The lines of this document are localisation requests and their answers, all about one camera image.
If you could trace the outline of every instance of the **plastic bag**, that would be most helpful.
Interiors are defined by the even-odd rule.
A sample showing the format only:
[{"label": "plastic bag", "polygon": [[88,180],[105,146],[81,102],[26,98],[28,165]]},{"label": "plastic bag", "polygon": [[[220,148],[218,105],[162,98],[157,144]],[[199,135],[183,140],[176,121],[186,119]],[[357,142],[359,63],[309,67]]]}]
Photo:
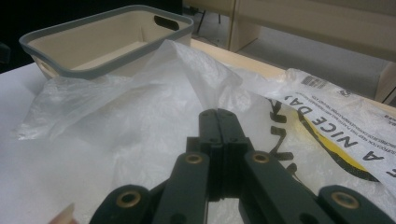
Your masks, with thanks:
[{"label": "plastic bag", "polygon": [[[252,81],[247,80],[247,87]],[[290,69],[274,81],[254,82],[266,90],[250,90],[299,111],[300,122],[346,171],[379,180],[396,195],[396,122],[391,114],[299,70]]]},{"label": "plastic bag", "polygon": [[[165,41],[145,68],[132,77],[50,80],[17,133],[22,139],[50,139],[52,143],[70,139],[83,141],[89,148],[100,148],[98,154],[108,159],[101,169],[112,171],[107,176],[112,183],[110,189],[95,186],[100,189],[97,192],[110,192],[125,184],[152,189],[169,177],[177,155],[185,151],[186,138],[198,136],[198,114],[208,108],[223,108],[236,114],[256,150],[277,153],[285,168],[315,193],[323,186],[343,185],[362,193],[396,219],[396,200],[391,187],[386,189],[378,182],[347,172],[317,140],[318,134],[312,134],[315,130],[306,124],[317,117],[301,117],[292,107],[276,101],[290,105],[291,98],[285,99],[293,91],[290,86],[297,87],[293,81],[300,83],[305,77],[306,74],[289,70],[277,80],[267,80],[227,67],[198,50]],[[367,118],[379,113],[361,109]],[[282,158],[283,152],[291,153],[292,158]],[[78,181],[74,182],[75,186],[92,187],[90,178],[84,183]],[[106,197],[106,194],[84,193],[91,199],[75,202],[76,219],[82,223],[89,221]],[[58,200],[61,203],[67,198]],[[79,210],[79,203],[91,209]],[[241,223],[237,200],[211,203],[208,222]]]}]

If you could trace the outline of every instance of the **plastic wrap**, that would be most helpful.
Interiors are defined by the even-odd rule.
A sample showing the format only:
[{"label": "plastic wrap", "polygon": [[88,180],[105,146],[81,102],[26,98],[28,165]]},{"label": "plastic wrap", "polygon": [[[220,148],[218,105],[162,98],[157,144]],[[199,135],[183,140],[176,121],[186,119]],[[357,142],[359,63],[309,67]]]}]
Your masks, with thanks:
[{"label": "plastic wrap", "polygon": [[[198,136],[198,115],[208,108],[234,112],[256,150],[291,152],[292,158],[280,157],[281,163],[314,193],[318,193],[323,186],[343,185],[362,193],[396,219],[394,189],[389,185],[386,188],[373,179],[351,174],[340,166],[334,159],[336,157],[318,140],[315,130],[309,128],[312,127],[309,122],[318,122],[321,112],[318,111],[319,117],[314,119],[307,117],[309,113],[302,117],[307,109],[295,106],[300,109],[299,116],[294,105],[290,106],[288,99],[291,98],[287,97],[292,93],[295,95],[292,92],[294,89],[290,88],[294,85],[293,81],[298,79],[301,83],[305,77],[307,75],[304,73],[289,70],[276,80],[267,80],[242,69],[227,67],[196,49],[165,41],[145,68],[132,77],[107,75],[94,81],[64,77],[50,80],[34,100],[17,134],[27,142],[36,141],[28,139],[41,139],[44,145],[48,144],[47,141],[51,142],[54,153],[58,152],[56,143],[63,144],[59,147],[63,150],[63,157],[68,157],[70,153],[73,154],[70,157],[75,158],[77,151],[87,150],[82,147],[68,152],[67,140],[83,142],[92,155],[97,147],[100,160],[106,161],[95,164],[98,166],[97,175],[111,179],[110,186],[98,186],[91,178],[83,181],[74,178],[70,174],[81,171],[68,167],[67,180],[73,183],[71,186],[75,189],[97,189],[96,193],[89,190],[68,191],[74,199],[80,194],[89,198],[74,202],[76,220],[80,223],[88,222],[94,209],[106,197],[106,194],[99,195],[97,192],[109,193],[125,184],[152,189],[167,179],[177,155],[185,151],[186,138]],[[379,113],[364,106],[359,107],[359,111],[367,119]],[[394,133],[392,128],[394,126],[373,132]],[[280,129],[285,130],[284,135],[276,131]],[[378,149],[371,148],[378,155]],[[45,158],[41,161],[44,164],[49,162]],[[73,162],[78,164],[78,169],[87,168],[95,173],[92,160],[87,160],[87,163],[84,160]],[[388,162],[395,166],[394,155]],[[381,179],[374,170],[367,170],[370,170],[367,173]],[[44,186],[60,191],[64,187],[51,183],[35,184],[38,188]],[[69,200],[63,195],[56,197],[53,203],[64,205]],[[241,222],[237,200],[209,205],[208,223]]]}]

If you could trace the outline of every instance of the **metal rivet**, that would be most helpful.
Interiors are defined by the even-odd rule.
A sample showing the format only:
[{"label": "metal rivet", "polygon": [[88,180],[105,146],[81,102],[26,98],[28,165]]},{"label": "metal rivet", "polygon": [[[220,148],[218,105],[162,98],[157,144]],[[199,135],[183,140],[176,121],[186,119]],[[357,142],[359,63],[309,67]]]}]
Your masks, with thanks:
[{"label": "metal rivet", "polygon": [[119,195],[117,205],[123,208],[133,207],[140,202],[141,198],[140,193],[136,190],[128,190]]},{"label": "metal rivet", "polygon": [[200,163],[202,161],[202,157],[199,155],[189,155],[186,157],[186,162],[191,163],[191,164],[197,164]]},{"label": "metal rivet", "polygon": [[337,191],[332,193],[332,199],[345,208],[357,209],[360,207],[360,204],[355,197],[344,192]]},{"label": "metal rivet", "polygon": [[270,159],[266,155],[255,153],[255,154],[253,154],[253,160],[255,162],[259,162],[259,163],[266,163]]}]

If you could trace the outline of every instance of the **tray handle hole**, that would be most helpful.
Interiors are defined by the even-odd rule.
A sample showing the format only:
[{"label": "tray handle hole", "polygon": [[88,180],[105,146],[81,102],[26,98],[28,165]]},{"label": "tray handle hole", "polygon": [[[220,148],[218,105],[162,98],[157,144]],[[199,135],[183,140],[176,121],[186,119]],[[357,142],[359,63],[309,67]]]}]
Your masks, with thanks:
[{"label": "tray handle hole", "polygon": [[58,73],[48,64],[44,63],[43,61],[36,59],[38,67],[46,73],[50,77],[57,77]]},{"label": "tray handle hole", "polygon": [[154,21],[157,25],[165,27],[166,29],[177,31],[180,29],[176,21],[171,21],[164,17],[154,16]]}]

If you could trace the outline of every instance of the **beige plastic tray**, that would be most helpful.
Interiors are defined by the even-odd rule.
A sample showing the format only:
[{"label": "beige plastic tray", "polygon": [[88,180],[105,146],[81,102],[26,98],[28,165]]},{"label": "beige plastic tray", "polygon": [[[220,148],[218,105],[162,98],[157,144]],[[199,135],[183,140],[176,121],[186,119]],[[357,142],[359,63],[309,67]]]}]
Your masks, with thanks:
[{"label": "beige plastic tray", "polygon": [[165,39],[190,44],[193,21],[130,6],[32,32],[20,39],[47,77],[95,78],[138,60]]}]

